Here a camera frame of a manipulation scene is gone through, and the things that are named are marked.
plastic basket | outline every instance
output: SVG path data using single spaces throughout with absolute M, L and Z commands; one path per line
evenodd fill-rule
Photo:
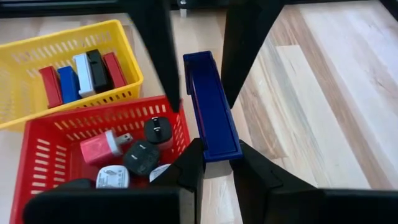
M 71 65 L 76 71 L 72 57 L 93 49 L 116 54 L 128 85 L 47 109 L 38 70 Z M 142 82 L 142 73 L 117 20 L 0 45 L 0 129 L 23 131 L 26 121 L 50 113 L 138 98 Z
M 172 125 L 173 147 L 160 159 L 172 163 L 190 137 L 183 108 L 173 113 L 164 96 L 63 111 L 26 123 L 10 222 L 22 223 L 23 208 L 35 194 L 76 178 L 96 179 L 99 169 L 85 164 L 80 141 L 109 129 L 144 139 L 144 121 L 154 116 L 165 116 Z M 120 163 L 117 158 L 109 164 Z

wooden floor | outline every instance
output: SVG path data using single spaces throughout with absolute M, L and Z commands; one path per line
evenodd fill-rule
M 142 95 L 163 94 L 140 37 L 122 14 L 2 19 L 0 44 L 115 18 L 145 76 Z M 181 18 L 172 12 L 172 22 L 194 138 L 182 55 L 211 50 L 220 69 L 225 13 Z M 285 7 L 233 108 L 239 137 L 318 187 L 398 189 L 397 52 L 398 22 L 378 1 Z M 4 146 L 7 138 L 1 139 Z M 3 147 L 0 162 L 15 168 L 18 152 L 12 152 Z M 13 184 L 0 191 L 1 217 L 9 213 Z M 203 223 L 241 223 L 232 176 L 205 180 L 202 212 Z

red basket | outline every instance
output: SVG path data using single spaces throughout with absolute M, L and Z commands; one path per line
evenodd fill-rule
M 95 180 L 99 168 L 83 160 L 79 142 L 112 129 L 144 139 L 144 121 L 165 116 L 173 128 L 173 147 L 160 164 L 172 163 L 190 143 L 184 111 L 173 113 L 164 96 L 59 112 L 26 124 L 10 223 L 22 223 L 25 204 L 35 194 L 77 178 Z M 120 164 L 116 159 L 109 164 Z

blue block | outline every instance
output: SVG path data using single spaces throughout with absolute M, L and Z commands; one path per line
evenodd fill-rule
M 63 103 L 70 103 L 81 99 L 79 95 L 79 79 L 71 66 L 58 69 Z
M 187 93 L 191 95 L 205 161 L 243 157 L 231 110 L 210 51 L 183 56 Z

red block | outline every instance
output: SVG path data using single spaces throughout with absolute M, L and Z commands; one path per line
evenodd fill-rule
M 124 78 L 123 72 L 120 68 L 118 59 L 116 58 L 116 55 L 113 52 L 104 55 L 104 62 L 108 68 L 109 74 L 112 77 L 114 87 L 119 88 L 127 85 L 126 79 Z
M 49 101 L 48 108 L 54 108 L 63 104 L 60 82 L 57 72 L 53 66 L 45 67 L 39 70 L 42 74 L 45 92 Z

